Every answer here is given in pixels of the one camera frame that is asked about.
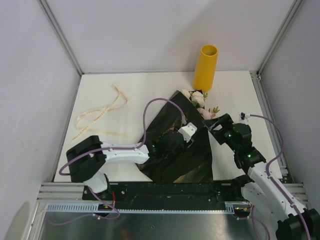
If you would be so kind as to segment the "black wrapping paper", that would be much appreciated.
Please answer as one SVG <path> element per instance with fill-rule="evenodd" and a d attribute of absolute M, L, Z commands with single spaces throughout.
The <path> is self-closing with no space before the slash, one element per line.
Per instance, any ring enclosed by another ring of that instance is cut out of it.
<path fill-rule="evenodd" d="M 138 169 L 158 184 L 213 182 L 212 150 L 203 117 L 180 91 L 170 101 L 147 126 L 145 144 L 150 157 Z M 182 115 L 196 127 L 189 142 L 178 133 Z"/>

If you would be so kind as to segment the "cream printed ribbon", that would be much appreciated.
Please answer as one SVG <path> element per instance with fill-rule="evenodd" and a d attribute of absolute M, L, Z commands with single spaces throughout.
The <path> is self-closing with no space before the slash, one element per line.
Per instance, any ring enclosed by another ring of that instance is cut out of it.
<path fill-rule="evenodd" d="M 75 143 L 76 140 L 83 137 L 85 133 L 96 133 L 96 134 L 103 134 L 103 135 L 107 135 L 107 136 L 116 136 L 116 137 L 121 137 L 121 138 L 131 138 L 132 137 L 131 134 L 128 132 L 106 130 L 106 129 L 102 129 L 102 128 L 94 128 L 95 124 L 97 124 L 99 122 L 99 120 L 101 120 L 108 113 L 115 112 L 115 111 L 119 112 L 120 110 L 123 110 L 124 108 L 126 108 L 130 102 L 130 99 L 127 97 L 127 95 L 116 84 L 113 84 L 112 88 L 115 90 L 117 95 L 110 104 L 108 104 L 102 108 L 95 108 L 95 109 L 85 111 L 76 117 L 75 128 L 77 129 L 77 134 L 75 134 L 71 138 L 70 141 L 72 143 Z M 84 120 L 85 118 L 87 118 L 93 114 L 96 114 L 96 116 L 89 123 L 87 123 L 84 126 L 80 125 L 80 122 L 82 120 Z"/>

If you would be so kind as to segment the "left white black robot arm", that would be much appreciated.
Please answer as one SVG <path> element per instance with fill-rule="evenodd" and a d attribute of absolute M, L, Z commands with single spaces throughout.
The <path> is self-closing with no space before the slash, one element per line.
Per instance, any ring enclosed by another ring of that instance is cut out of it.
<path fill-rule="evenodd" d="M 157 140 L 130 145 L 102 142 L 99 136 L 92 135 L 66 152 L 67 163 L 59 174 L 65 175 L 64 169 L 68 168 L 67 175 L 73 183 L 84 183 L 98 199 L 105 200 L 111 193 L 108 177 L 101 172 L 105 164 L 161 162 L 184 153 L 194 142 L 193 134 L 179 129 Z"/>

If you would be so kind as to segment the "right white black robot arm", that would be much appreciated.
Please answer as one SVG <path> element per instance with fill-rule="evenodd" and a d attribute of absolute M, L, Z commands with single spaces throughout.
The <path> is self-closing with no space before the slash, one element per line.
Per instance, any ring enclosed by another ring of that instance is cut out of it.
<path fill-rule="evenodd" d="M 320 238 L 320 214 L 308 209 L 273 175 L 271 164 L 252 143 L 249 125 L 234 122 L 227 113 L 203 124 L 220 145 L 228 145 L 237 168 L 245 173 L 244 183 L 230 188 L 235 200 L 251 202 L 273 224 L 278 240 Z"/>

